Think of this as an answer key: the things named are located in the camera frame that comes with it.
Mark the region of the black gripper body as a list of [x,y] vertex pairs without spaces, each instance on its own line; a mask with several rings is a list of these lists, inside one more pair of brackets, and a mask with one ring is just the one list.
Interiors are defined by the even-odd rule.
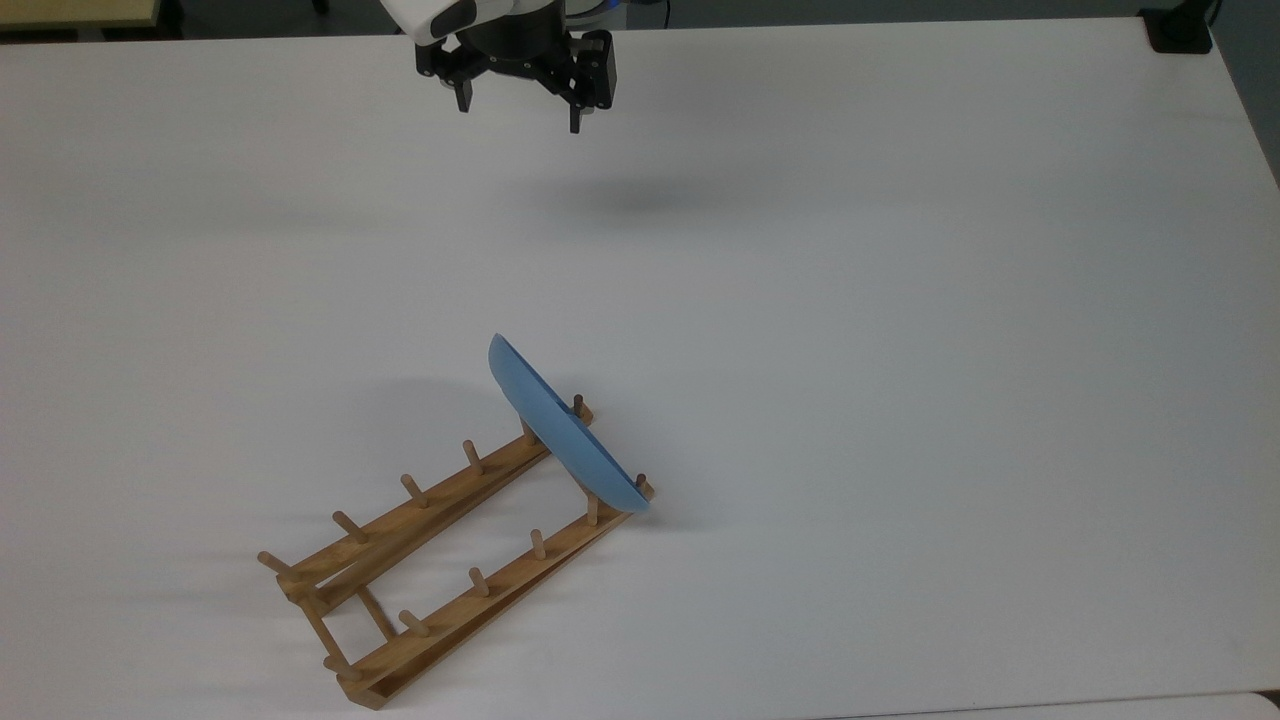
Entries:
[[443,40],[416,47],[416,70],[454,94],[454,81],[472,82],[486,73],[527,79],[570,106],[591,97],[593,110],[614,105],[617,70],[613,37],[607,29],[575,36],[561,14],[504,15]]

